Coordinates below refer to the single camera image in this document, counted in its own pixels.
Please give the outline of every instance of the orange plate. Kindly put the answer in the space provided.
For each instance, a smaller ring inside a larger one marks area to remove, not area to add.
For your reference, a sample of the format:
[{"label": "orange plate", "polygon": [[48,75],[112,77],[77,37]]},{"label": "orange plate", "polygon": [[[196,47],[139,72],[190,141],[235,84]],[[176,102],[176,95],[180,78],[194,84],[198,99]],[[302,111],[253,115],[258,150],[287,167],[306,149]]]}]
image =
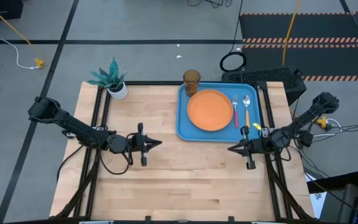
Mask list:
[{"label": "orange plate", "polygon": [[190,98],[187,114],[195,126],[205,131],[217,131],[230,123],[233,107],[220,91],[201,90]]}]

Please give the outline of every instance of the glass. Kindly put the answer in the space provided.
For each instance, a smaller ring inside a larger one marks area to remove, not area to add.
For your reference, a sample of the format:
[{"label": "glass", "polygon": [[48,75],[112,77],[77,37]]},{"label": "glass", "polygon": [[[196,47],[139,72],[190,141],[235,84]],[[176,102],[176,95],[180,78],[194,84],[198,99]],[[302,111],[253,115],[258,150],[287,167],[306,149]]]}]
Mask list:
[{"label": "glass", "polygon": [[183,81],[185,82],[185,89],[188,96],[192,97],[196,94],[200,79],[201,75],[196,70],[188,70],[183,74]]}]

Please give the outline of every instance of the white pot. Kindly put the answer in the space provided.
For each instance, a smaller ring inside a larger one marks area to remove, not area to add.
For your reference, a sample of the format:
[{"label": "white pot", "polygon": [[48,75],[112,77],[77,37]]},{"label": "white pot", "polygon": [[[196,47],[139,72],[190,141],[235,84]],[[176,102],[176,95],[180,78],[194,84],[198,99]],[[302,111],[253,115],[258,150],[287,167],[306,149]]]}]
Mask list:
[{"label": "white pot", "polygon": [[107,91],[110,93],[110,95],[113,99],[122,100],[125,98],[125,96],[127,96],[127,94],[128,94],[127,86],[125,85],[125,83],[122,83],[122,84],[124,84],[123,88],[116,93],[107,89]]}]

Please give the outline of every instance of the green succulent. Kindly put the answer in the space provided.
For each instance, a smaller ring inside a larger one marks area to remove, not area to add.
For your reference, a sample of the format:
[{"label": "green succulent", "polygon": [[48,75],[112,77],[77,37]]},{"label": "green succulent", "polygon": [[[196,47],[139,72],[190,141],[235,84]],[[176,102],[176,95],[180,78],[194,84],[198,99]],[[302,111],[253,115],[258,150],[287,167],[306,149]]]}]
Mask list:
[{"label": "green succulent", "polygon": [[126,75],[126,73],[124,73],[120,77],[118,76],[118,65],[114,57],[112,58],[112,62],[110,64],[110,73],[108,74],[101,68],[99,68],[99,72],[100,74],[95,71],[91,71],[91,74],[99,80],[89,80],[87,83],[109,88],[110,90],[118,89],[124,82],[124,77]]}]

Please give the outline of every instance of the white cable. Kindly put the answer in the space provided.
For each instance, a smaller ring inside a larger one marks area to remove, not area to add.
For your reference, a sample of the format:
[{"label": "white cable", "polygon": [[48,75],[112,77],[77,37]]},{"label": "white cable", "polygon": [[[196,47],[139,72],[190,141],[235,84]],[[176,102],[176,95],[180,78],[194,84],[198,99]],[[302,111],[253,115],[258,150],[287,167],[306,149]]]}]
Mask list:
[{"label": "white cable", "polygon": [[20,68],[32,69],[32,70],[35,69],[35,68],[39,68],[38,66],[35,66],[35,67],[25,67],[25,66],[20,65],[20,64],[19,64],[19,50],[17,49],[17,47],[16,47],[15,45],[9,43],[8,41],[2,39],[2,38],[0,38],[0,40],[3,41],[3,42],[5,42],[5,43],[7,43],[7,44],[9,44],[10,46],[12,46],[12,47],[15,48],[15,50],[16,50],[16,64],[17,64],[17,66],[19,66]]},{"label": "white cable", "polygon": [[338,135],[338,134],[341,134],[343,132],[343,129],[342,129],[342,126],[339,124],[339,122],[337,122],[335,119],[332,119],[332,118],[327,118],[327,124],[328,124],[328,121],[334,121],[338,127],[339,127],[339,130],[341,130],[339,133],[336,133],[336,134],[316,134],[314,135],[313,137],[321,137],[321,136],[334,136],[334,135]]}]

